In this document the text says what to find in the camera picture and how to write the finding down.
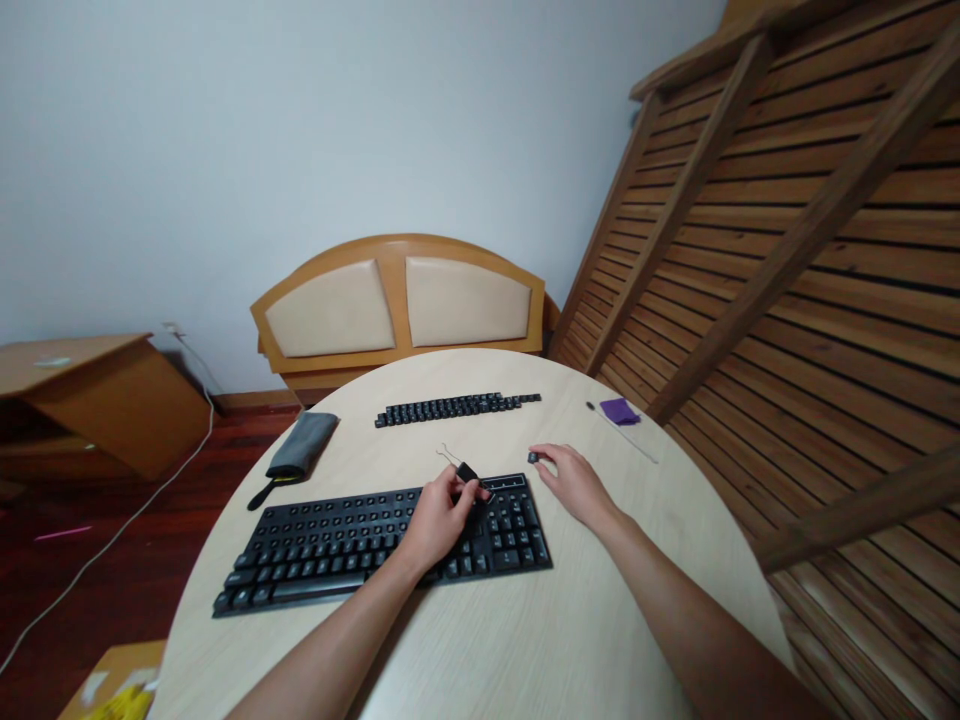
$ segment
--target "wooden table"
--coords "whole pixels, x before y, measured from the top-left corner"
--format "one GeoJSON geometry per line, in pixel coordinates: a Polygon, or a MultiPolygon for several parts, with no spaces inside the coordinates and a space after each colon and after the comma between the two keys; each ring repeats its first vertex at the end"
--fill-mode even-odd
{"type": "MultiPolygon", "coordinates": [[[[555,567],[418,592],[355,708],[364,718],[687,717],[692,708],[600,543],[527,465],[527,447],[567,442],[614,500],[780,660],[790,651],[766,582],[730,513],[693,462],[648,418],[630,429],[646,460],[585,402],[614,397],[585,375],[529,355],[463,349],[374,370],[315,411],[342,419],[310,481],[273,505],[409,487],[446,465],[446,443],[482,477],[532,482],[555,567]],[[480,392],[541,393],[520,410],[375,429],[387,405],[480,392]]],[[[157,718],[220,718],[338,603],[211,619],[259,512],[245,506],[284,435],[214,526],[187,582],[161,670],[157,718]]]]}
{"type": "Polygon", "coordinates": [[[199,441],[210,407],[150,337],[0,347],[0,475],[152,480],[199,441]],[[52,358],[70,362],[35,365],[52,358]]]}

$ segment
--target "gray cloth pouch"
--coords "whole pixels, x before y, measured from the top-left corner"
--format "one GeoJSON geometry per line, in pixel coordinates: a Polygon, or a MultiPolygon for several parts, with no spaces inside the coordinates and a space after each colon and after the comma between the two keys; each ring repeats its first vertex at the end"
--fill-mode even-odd
{"type": "Polygon", "coordinates": [[[290,435],[284,441],[267,470],[270,482],[258,492],[247,510],[263,505],[267,495],[279,485],[296,485],[307,480],[313,463],[326,447],[340,418],[331,413],[303,413],[297,418],[290,435]]]}

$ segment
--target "spacebar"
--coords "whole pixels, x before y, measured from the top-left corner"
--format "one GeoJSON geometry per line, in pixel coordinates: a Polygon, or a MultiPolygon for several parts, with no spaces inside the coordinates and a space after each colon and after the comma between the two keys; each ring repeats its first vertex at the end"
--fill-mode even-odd
{"type": "Polygon", "coordinates": [[[363,585],[363,579],[363,573],[348,573],[347,575],[279,583],[273,591],[273,601],[290,602],[291,600],[353,592],[363,585]]]}

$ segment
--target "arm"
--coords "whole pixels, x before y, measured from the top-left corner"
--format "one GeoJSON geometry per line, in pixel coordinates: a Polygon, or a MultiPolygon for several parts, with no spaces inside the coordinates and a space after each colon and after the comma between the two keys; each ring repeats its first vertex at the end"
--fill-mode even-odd
{"type": "Polygon", "coordinates": [[[544,484],[600,540],[697,712],[710,717],[827,718],[807,689],[678,568],[607,494],[569,445],[530,448],[544,484]]]}
{"type": "MultiPolygon", "coordinates": [[[[427,483],[396,552],[257,683],[230,720],[340,720],[347,714],[410,593],[463,531],[478,484],[464,485],[455,473],[450,465],[427,483]]],[[[479,494],[489,497],[486,490],[479,494]]]]}

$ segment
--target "forearm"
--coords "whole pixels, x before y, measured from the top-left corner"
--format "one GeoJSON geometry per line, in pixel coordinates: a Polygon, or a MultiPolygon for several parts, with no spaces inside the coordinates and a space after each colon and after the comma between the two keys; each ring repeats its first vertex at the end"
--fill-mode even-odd
{"type": "Polygon", "coordinates": [[[229,717],[340,720],[423,568],[398,550],[291,650],[229,717]]]}
{"type": "Polygon", "coordinates": [[[703,717],[827,717],[773,654],[632,518],[618,511],[596,534],[703,717]]]}

